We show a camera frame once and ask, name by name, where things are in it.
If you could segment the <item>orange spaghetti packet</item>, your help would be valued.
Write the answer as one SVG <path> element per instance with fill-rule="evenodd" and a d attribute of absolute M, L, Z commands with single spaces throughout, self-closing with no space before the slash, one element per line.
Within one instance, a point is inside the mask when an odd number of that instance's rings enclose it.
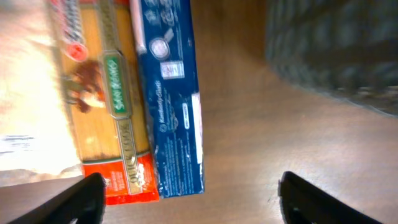
<path fill-rule="evenodd" d="M 107 205 L 159 200 L 128 1 L 49 0 L 65 109 Z"/>

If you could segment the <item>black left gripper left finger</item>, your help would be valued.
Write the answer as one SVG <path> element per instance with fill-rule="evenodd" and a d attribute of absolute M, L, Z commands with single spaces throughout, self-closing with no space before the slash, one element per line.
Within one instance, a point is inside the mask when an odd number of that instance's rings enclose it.
<path fill-rule="evenodd" d="M 105 208 L 105 183 L 96 172 L 51 198 L 11 224 L 100 224 Z"/>

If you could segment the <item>blue tissue box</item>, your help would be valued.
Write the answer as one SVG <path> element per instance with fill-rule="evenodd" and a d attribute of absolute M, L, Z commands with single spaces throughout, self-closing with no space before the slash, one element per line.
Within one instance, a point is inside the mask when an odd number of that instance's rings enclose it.
<path fill-rule="evenodd" d="M 159 194 L 202 194 L 203 128 L 190 1 L 131 0 L 130 7 Z"/>

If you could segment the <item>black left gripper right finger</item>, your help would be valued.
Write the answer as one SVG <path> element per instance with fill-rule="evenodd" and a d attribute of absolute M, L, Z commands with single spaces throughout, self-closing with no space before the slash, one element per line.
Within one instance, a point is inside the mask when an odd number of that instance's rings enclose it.
<path fill-rule="evenodd" d="M 381 224 L 291 171 L 285 171 L 279 180 L 278 196 L 282 218 L 287 224 Z"/>

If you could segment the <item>grey plastic laundry basket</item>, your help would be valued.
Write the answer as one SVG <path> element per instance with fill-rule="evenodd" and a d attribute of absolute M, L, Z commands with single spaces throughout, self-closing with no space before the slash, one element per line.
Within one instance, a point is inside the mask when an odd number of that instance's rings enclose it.
<path fill-rule="evenodd" d="M 397 0 L 271 0 L 265 58 L 292 85 L 397 116 Z"/>

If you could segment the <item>beige grain bag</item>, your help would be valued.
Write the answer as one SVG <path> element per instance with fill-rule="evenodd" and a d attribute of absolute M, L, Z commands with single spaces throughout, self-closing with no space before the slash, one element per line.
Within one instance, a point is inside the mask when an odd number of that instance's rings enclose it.
<path fill-rule="evenodd" d="M 82 174 L 45 1 L 1 0 L 1 186 Z"/>

